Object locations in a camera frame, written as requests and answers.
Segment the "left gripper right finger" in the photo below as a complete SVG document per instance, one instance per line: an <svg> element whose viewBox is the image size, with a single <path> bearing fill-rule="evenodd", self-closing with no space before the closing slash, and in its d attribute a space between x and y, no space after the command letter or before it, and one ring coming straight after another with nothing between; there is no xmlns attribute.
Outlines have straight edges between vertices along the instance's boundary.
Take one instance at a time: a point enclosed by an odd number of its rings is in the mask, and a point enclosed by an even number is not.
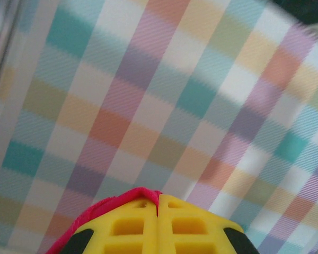
<svg viewBox="0 0 318 254"><path fill-rule="evenodd" d="M158 253L258 253L241 226L171 195L158 204Z"/></svg>

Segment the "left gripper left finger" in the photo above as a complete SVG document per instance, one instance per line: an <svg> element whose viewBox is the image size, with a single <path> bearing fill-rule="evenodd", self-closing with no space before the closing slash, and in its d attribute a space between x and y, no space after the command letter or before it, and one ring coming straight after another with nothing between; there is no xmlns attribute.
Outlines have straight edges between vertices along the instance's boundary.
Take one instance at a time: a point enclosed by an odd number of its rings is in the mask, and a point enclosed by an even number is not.
<svg viewBox="0 0 318 254"><path fill-rule="evenodd" d="M81 225L60 253L157 253L157 208L137 198Z"/></svg>

